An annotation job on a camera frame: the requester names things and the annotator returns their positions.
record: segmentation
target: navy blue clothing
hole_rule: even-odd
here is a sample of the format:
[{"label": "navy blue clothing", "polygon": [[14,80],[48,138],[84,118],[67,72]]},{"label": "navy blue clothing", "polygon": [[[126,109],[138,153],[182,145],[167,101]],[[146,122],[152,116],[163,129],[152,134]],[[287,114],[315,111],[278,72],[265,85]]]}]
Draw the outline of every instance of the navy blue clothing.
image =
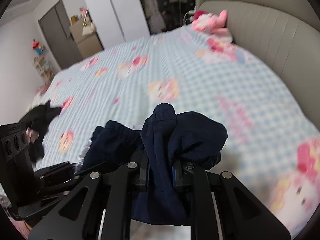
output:
[{"label": "navy blue clothing", "polygon": [[176,159],[196,163],[208,170],[221,160],[227,140],[226,128],[196,112],[175,114],[169,104],[158,105],[141,131],[114,121],[97,127],[82,169],[111,161],[122,165],[136,151],[146,150],[150,162],[149,188],[132,200],[132,219],[149,224],[189,225],[188,198],[172,186]]}]

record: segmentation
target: blue and white checkered bedsheet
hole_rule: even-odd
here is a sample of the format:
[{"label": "blue and white checkered bedsheet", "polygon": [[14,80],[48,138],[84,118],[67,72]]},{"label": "blue and white checkered bedsheet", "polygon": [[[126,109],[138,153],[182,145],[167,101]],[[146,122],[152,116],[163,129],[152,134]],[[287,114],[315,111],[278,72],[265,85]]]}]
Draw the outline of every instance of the blue and white checkered bedsheet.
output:
[{"label": "blue and white checkered bedsheet", "polygon": [[[320,201],[319,132],[263,62],[219,40],[209,47],[208,38],[183,26],[120,44],[58,73],[34,102],[63,105],[36,168],[77,162],[96,126],[108,120],[143,124],[156,105],[168,102],[176,113],[197,111],[225,125],[228,140],[212,171],[237,176],[294,237]],[[132,238],[190,239],[189,227],[159,228],[135,224]]]}]

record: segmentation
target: silver bolt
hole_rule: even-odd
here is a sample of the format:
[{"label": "silver bolt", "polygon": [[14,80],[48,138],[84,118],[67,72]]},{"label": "silver bolt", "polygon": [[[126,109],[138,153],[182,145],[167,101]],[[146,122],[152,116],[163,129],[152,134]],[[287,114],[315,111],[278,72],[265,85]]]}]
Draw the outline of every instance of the silver bolt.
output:
[{"label": "silver bolt", "polygon": [[194,165],[193,163],[186,163],[184,166],[185,166],[187,169],[190,169],[190,170],[195,167],[195,165]]},{"label": "silver bolt", "polygon": [[94,172],[90,173],[90,178],[91,179],[97,179],[97,178],[99,178],[99,176],[100,176],[100,173],[97,172],[97,171],[94,171]]},{"label": "silver bolt", "polygon": [[134,169],[134,168],[136,168],[137,166],[138,166],[137,163],[134,163],[134,162],[128,163],[128,168],[129,168],[129,169]]},{"label": "silver bolt", "polygon": [[232,174],[229,171],[224,171],[222,173],[222,177],[224,177],[225,179],[230,179],[232,177]]}]

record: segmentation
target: beige leather headboard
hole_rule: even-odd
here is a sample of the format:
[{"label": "beige leather headboard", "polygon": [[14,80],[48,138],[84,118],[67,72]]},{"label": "beige leather headboard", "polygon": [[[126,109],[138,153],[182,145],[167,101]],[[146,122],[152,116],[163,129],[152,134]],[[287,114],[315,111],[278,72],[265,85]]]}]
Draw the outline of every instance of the beige leather headboard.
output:
[{"label": "beige leather headboard", "polygon": [[307,0],[196,0],[197,10],[228,10],[234,42],[264,61],[320,129],[320,20]]}]

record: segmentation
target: round hole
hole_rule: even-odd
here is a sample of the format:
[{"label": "round hole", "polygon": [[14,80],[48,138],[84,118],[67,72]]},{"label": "round hole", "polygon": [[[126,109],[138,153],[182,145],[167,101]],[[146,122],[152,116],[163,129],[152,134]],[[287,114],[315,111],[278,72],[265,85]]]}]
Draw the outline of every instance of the round hole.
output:
[{"label": "round hole", "polygon": [[27,143],[27,136],[25,133],[22,134],[22,142]]},{"label": "round hole", "polygon": [[6,143],[5,143],[5,146],[6,146],[6,148],[7,148],[7,153],[8,153],[9,155],[11,155],[12,152],[13,152],[11,142],[10,142],[9,140],[7,140]]},{"label": "round hole", "polygon": [[17,135],[14,136],[14,146],[16,147],[17,151],[20,149],[20,140]]}]

